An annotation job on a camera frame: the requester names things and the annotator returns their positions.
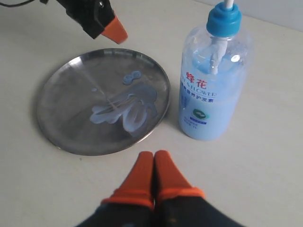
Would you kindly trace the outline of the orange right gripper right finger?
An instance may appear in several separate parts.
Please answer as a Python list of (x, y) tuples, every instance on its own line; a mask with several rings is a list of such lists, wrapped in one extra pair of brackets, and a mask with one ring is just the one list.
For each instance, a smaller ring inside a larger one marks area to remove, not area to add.
[(204, 192), (187, 181), (169, 152), (159, 150), (155, 153), (154, 176), (157, 227), (242, 226), (206, 201)]

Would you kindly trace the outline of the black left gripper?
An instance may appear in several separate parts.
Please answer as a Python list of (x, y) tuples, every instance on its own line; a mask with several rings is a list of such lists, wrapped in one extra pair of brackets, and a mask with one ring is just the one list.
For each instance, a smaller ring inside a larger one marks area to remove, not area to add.
[(57, 2), (91, 38), (95, 39), (102, 34), (116, 44), (121, 44), (128, 38), (109, 0), (57, 0)]

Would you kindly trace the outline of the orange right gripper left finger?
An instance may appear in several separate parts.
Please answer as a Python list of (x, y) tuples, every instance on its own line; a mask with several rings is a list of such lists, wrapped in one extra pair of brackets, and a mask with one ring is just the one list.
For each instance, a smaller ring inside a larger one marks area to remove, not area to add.
[(153, 153), (140, 152), (130, 173), (113, 194), (79, 227), (151, 227)]

